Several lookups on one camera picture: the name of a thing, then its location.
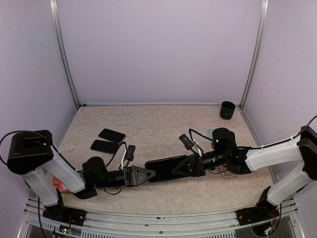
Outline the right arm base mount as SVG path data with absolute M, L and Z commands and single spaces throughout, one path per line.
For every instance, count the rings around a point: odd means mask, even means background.
M 237 210 L 235 213 L 240 226 L 269 220 L 273 217 L 279 216 L 279 211 L 276 206 L 255 206 L 250 208 L 243 208 Z

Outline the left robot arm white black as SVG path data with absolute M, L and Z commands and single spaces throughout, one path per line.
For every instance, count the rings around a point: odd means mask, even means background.
M 11 136 L 8 159 L 2 161 L 14 174 L 20 175 L 45 207 L 58 220 L 69 216 L 61 192 L 53 187 L 45 173 L 60 180 L 66 189 L 81 200 L 98 195 L 98 189 L 109 187 L 137 187 L 153 178 L 153 170 L 137 166 L 122 166 L 108 171 L 102 158 L 91 157 L 82 170 L 75 169 L 53 143 L 48 130 L 16 130 L 5 134 L 1 141 Z

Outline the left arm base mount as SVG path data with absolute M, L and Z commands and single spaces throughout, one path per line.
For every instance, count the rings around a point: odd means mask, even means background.
M 76 226 L 83 226 L 87 212 L 81 209 L 65 207 L 63 209 L 48 207 L 43 217 Z

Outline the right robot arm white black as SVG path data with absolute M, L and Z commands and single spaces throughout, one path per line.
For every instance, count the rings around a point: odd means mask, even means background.
M 292 172 L 263 191 L 253 209 L 258 220 L 264 220 L 285 198 L 317 179 L 317 133 L 308 125 L 287 139 L 261 147 L 237 146 L 234 132 L 221 127 L 212 132 L 212 145 L 213 151 L 188 156 L 172 174 L 200 177 L 206 170 L 225 165 L 231 173 L 245 175 L 264 167 L 298 162 Z

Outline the black phone case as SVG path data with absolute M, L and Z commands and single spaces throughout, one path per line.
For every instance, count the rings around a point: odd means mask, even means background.
M 183 162 L 188 156 L 175 156 L 170 158 L 163 158 L 158 160 L 146 161 L 145 168 L 155 171 L 156 175 L 149 179 L 150 183 L 164 182 L 175 179 L 182 179 L 185 176 L 174 175 L 172 170 Z

